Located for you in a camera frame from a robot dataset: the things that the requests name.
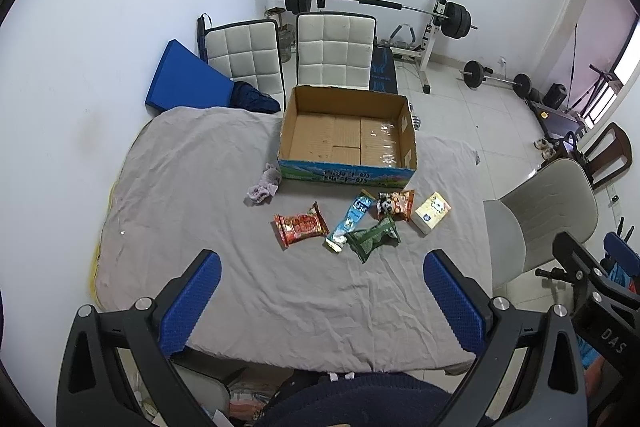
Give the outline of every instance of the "white chair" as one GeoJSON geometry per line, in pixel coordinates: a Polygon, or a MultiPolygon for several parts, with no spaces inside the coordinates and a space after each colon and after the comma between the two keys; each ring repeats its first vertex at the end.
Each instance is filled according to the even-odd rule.
{"type": "Polygon", "coordinates": [[[376,19],[343,12],[301,13],[297,84],[369,89],[376,19]]]}
{"type": "Polygon", "coordinates": [[[277,23],[272,19],[237,22],[205,31],[209,66],[234,82],[244,80],[272,96],[285,109],[277,23]]]}
{"type": "Polygon", "coordinates": [[[484,202],[494,288],[553,259],[556,234],[591,237],[598,207],[591,184],[573,160],[560,158],[499,200],[484,202]]]}

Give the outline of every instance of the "dumbbell bar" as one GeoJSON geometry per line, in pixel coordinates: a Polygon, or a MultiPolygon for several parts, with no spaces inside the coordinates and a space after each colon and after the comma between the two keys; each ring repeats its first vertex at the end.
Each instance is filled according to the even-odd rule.
{"type": "MultiPolygon", "coordinates": [[[[451,37],[453,39],[461,39],[466,37],[471,28],[477,30],[476,26],[471,24],[471,15],[466,8],[460,4],[453,2],[447,3],[444,13],[436,13],[427,10],[421,10],[419,8],[413,8],[411,6],[403,6],[397,2],[384,1],[384,0],[344,0],[344,1],[356,1],[360,4],[368,4],[371,6],[382,6],[384,8],[391,8],[394,10],[411,10],[426,15],[432,15],[436,17],[434,23],[440,26],[443,35],[451,37]]],[[[308,12],[311,10],[311,0],[284,0],[285,8],[292,12],[294,15],[302,12],[308,12]]]]}
{"type": "Polygon", "coordinates": [[[504,82],[505,84],[511,84],[513,92],[520,98],[527,98],[531,92],[531,79],[524,73],[519,73],[513,79],[507,80],[505,78],[497,78],[496,76],[487,76],[485,73],[493,73],[494,70],[485,68],[476,60],[470,60],[465,64],[465,70],[460,71],[462,78],[465,81],[467,87],[476,89],[485,80],[497,80],[498,82],[504,82]]]}

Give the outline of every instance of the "metal bolt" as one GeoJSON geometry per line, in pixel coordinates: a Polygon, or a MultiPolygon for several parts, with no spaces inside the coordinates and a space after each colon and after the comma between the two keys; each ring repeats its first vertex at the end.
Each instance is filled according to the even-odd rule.
{"type": "Polygon", "coordinates": [[[84,306],[80,306],[78,308],[78,317],[88,317],[92,312],[91,306],[89,304],[85,304],[84,306]]]}
{"type": "Polygon", "coordinates": [[[148,310],[151,308],[152,300],[149,297],[141,297],[136,301],[136,309],[140,311],[148,310]]]}
{"type": "Polygon", "coordinates": [[[554,306],[554,313],[558,317],[564,317],[564,316],[566,316],[566,308],[564,306],[562,306],[562,304],[556,304],[554,306]]]}
{"type": "Polygon", "coordinates": [[[499,310],[505,311],[509,306],[511,306],[511,303],[505,297],[496,297],[494,299],[494,306],[499,310]]]}

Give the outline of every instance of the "shoe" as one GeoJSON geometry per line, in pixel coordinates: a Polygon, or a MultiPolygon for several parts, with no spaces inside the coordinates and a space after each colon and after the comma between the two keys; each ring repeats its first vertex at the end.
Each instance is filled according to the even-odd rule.
{"type": "Polygon", "coordinates": [[[539,151],[544,151],[546,149],[549,149],[549,147],[551,146],[549,145],[549,142],[544,138],[538,138],[535,142],[533,142],[533,147],[535,147],[539,151]]]}
{"type": "Polygon", "coordinates": [[[545,150],[543,150],[543,152],[542,152],[542,157],[543,157],[545,160],[550,160],[551,158],[553,158],[553,157],[554,157],[554,155],[555,155],[555,154],[556,154],[556,150],[555,150],[555,149],[552,149],[551,147],[549,147],[549,149],[545,149],[545,150]]]}

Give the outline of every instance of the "gray bed sheet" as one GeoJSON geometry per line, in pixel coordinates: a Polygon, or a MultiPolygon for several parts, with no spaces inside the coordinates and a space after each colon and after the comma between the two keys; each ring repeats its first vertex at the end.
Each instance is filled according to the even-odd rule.
{"type": "MultiPolygon", "coordinates": [[[[442,248],[491,295],[492,277],[476,152],[464,142],[416,133],[418,170],[407,188],[452,206],[426,237],[399,222],[401,244],[363,264],[322,237],[283,250],[274,214],[318,200],[327,225],[341,220],[360,187],[283,180],[252,205],[247,189],[276,163],[281,118],[241,109],[174,108],[131,147],[102,230],[95,288],[108,311],[156,296],[205,248],[222,280],[188,345],[216,357],[316,371],[409,371],[468,363],[424,284],[425,254],[442,248]]],[[[369,190],[377,192],[375,187],[369,190]]],[[[366,216],[359,228],[375,223],[366,216]]]]}

